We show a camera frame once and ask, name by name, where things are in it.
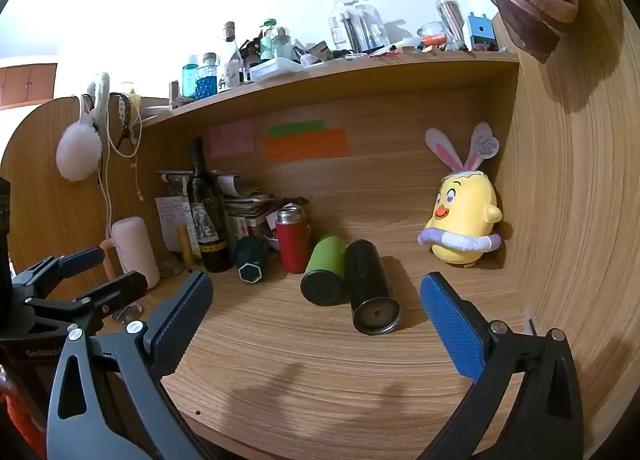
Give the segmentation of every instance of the orange strap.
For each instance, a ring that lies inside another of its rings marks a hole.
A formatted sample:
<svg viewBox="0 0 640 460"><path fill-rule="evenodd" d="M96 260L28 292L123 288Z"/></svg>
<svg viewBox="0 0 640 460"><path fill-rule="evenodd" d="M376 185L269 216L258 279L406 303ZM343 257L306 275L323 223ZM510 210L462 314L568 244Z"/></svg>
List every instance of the orange strap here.
<svg viewBox="0 0 640 460"><path fill-rule="evenodd" d="M6 411L14 423L14 426L27 441L27 444L31 446L42 460L47 460L47 440L45 434L36 427L29 414L9 395L6 397Z"/></svg>

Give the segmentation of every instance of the wooden desk surface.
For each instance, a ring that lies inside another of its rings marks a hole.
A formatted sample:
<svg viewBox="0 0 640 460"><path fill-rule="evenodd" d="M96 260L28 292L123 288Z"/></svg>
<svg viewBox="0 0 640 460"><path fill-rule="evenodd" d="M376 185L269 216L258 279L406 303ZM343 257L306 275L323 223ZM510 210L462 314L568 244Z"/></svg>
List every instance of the wooden desk surface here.
<svg viewBox="0 0 640 460"><path fill-rule="evenodd" d="M516 331L522 302L504 271L454 268L419 245L378 250L404 313L401 329L378 337L353 328L348 304L306 302L300 276L287 274L276 255L264 283L243 283L235 270L213 274L213 305L176 373L162 380L194 430L252 460L415 459L470 384L427 321L421 278L440 270L488 320L503 319ZM424 265L408 270L386 253L420 263L419 253ZM151 290L145 316L187 274ZM481 448L502 429L518 381Z"/></svg>

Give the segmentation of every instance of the blue bottle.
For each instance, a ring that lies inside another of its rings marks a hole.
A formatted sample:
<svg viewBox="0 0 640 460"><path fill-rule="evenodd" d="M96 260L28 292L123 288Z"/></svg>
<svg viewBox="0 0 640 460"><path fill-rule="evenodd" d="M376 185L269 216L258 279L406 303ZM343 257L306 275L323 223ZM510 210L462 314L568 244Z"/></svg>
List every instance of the blue bottle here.
<svg viewBox="0 0 640 460"><path fill-rule="evenodd" d="M190 55L189 62L182 67L182 96L196 96L196 72L198 56Z"/></svg>
<svg viewBox="0 0 640 460"><path fill-rule="evenodd" d="M218 93L216 55L208 52L202 56L202 66L196 73L196 100Z"/></svg>

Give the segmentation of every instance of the blue gripper pad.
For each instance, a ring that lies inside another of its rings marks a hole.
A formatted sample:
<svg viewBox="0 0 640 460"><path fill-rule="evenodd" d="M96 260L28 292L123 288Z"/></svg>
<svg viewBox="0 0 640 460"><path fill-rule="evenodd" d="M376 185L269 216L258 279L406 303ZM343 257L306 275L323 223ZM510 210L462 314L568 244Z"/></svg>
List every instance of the blue gripper pad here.
<svg viewBox="0 0 640 460"><path fill-rule="evenodd" d="M490 353L489 323L439 272L423 278L420 302L458 373L478 382Z"/></svg>
<svg viewBox="0 0 640 460"><path fill-rule="evenodd" d="M162 301L147 321L143 347L153 379L174 373L213 301L205 272L193 272L171 299Z"/></svg>

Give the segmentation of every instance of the yellow chick plush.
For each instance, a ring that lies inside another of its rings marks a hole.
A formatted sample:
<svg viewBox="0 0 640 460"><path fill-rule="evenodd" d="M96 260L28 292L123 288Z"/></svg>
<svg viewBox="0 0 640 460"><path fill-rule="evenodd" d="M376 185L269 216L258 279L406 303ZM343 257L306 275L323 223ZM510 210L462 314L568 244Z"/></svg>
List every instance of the yellow chick plush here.
<svg viewBox="0 0 640 460"><path fill-rule="evenodd" d="M443 180L425 229L443 231L431 238L431 250L437 257L446 263L466 265L500 246L500 236L491 231L501 219L494 186L484 173L461 172Z"/></svg>
<svg viewBox="0 0 640 460"><path fill-rule="evenodd" d="M492 233L494 223L502 219L494 186L484 173L476 170L482 162L476 154L476 144L481 137L491 136L488 124L476 127L472 151L464 166L443 133L430 129L425 137L427 145L454 173L443 179L431 219L418 242L431 244L434 255L446 263L474 263L502 243L500 235Z"/></svg>

